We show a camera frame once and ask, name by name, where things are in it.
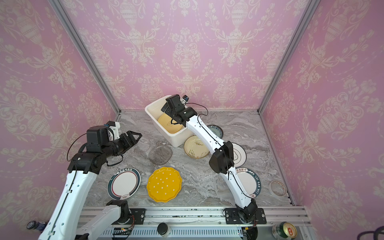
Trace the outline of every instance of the blue patterned plate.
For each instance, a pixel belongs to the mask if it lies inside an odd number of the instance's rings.
[[[221,129],[221,127],[217,126],[217,125],[207,125],[207,127],[209,129],[211,129],[211,131],[216,134],[216,136],[218,136],[219,138],[223,138],[223,135],[224,135],[224,132],[223,130]]]
[[[247,193],[252,198],[257,197],[262,189],[259,176],[246,167],[237,167],[236,172]]]
[[[109,180],[108,194],[116,200],[124,200],[132,196],[140,186],[140,174],[134,168],[126,167],[118,170]]]

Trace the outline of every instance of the black mounting plate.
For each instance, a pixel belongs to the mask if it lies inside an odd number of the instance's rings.
[[[258,208],[255,214],[256,214],[256,224],[266,224],[264,209]],[[225,216],[225,222],[227,224],[244,224],[240,220],[239,210],[237,208],[224,209],[224,216]]]
[[[131,212],[133,214],[133,217],[135,218],[135,225],[143,225],[144,224],[144,216],[145,216],[145,209],[131,209]],[[127,223],[124,225],[131,225],[133,223],[133,219],[130,218]]]

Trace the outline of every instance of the yellow plate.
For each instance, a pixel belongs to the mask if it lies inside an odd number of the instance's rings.
[[[184,143],[185,153],[192,158],[202,158],[205,157],[209,150],[204,145],[203,141],[200,140],[198,136],[192,136],[188,138]]]
[[[171,124],[171,121],[172,118],[170,116],[168,116],[166,113],[163,113],[163,115],[161,115],[157,121],[160,123],[161,126],[163,126],[163,128],[165,128],[167,130],[167,132],[173,134],[173,133],[177,133],[178,131],[180,131],[180,129],[183,127],[183,125],[181,124]]]
[[[168,202],[181,190],[182,179],[172,167],[162,167],[152,173],[148,179],[148,195],[156,202]]]

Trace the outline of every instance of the pink wall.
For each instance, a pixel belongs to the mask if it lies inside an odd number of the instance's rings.
[[[1,239],[37,239],[25,226],[50,219],[69,145],[115,113],[46,0],[0,1],[0,23]]]
[[[122,109],[256,109],[308,0],[63,0]]]
[[[320,240],[384,223],[382,9],[322,0],[263,115]]]

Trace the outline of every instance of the gold can lid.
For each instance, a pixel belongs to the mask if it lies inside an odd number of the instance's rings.
[[[297,236],[297,230],[296,230],[295,226],[293,226],[289,222],[286,222],[283,225],[283,231],[290,238],[295,238]]]

